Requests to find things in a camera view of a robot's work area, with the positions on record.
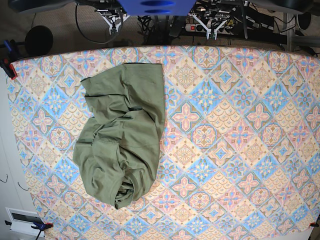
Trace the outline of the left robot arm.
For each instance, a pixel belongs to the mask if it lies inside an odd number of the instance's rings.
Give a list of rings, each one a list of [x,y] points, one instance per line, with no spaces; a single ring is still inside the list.
[[[185,31],[204,33],[206,38],[217,39],[218,34],[231,34],[241,23],[244,3],[239,0],[197,0],[186,17]]]

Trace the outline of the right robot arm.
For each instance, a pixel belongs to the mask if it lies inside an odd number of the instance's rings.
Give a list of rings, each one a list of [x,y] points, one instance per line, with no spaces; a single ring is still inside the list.
[[[76,0],[77,12],[78,6],[93,7],[94,11],[99,13],[102,19],[108,25],[109,35],[115,37],[119,33],[124,20],[124,10],[118,0]]]

